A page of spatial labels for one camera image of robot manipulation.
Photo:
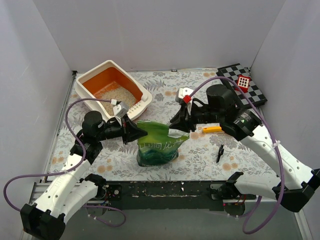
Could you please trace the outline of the green cat litter bag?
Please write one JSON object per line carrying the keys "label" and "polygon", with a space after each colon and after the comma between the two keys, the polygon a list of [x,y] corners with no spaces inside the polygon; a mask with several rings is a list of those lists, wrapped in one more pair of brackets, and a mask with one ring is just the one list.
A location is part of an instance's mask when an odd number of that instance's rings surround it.
{"label": "green cat litter bag", "polygon": [[167,124],[155,121],[138,121],[137,126],[147,135],[137,140],[137,163],[141,167],[160,166],[179,156],[179,147],[190,138],[190,134],[170,129]]}

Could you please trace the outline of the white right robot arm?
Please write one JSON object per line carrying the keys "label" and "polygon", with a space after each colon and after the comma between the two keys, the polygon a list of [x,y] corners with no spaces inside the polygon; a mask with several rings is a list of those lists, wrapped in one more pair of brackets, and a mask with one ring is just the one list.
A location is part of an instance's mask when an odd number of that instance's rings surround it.
{"label": "white right robot arm", "polygon": [[320,186],[319,169],[311,169],[296,159],[278,142],[273,142],[266,125],[248,109],[236,106],[233,93],[223,84],[206,90],[208,103],[192,98],[193,90],[180,88],[175,96],[180,110],[170,120],[169,135],[193,132],[198,124],[218,123],[222,130],[255,152],[275,176],[249,176],[241,171],[213,191],[217,199],[237,199],[241,195],[280,200],[281,206],[297,213]]}

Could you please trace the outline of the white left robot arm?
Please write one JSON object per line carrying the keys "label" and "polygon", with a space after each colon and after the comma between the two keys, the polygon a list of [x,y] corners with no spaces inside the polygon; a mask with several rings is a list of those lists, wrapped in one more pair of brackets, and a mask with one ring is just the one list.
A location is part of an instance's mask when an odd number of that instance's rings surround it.
{"label": "white left robot arm", "polygon": [[86,113],[62,174],[33,204],[26,203],[21,208],[24,231],[40,240],[60,239],[69,219],[83,205],[106,196],[107,181],[102,176],[91,173],[82,177],[103,149],[102,141],[121,137],[127,144],[147,134],[126,114],[104,121],[98,111]]}

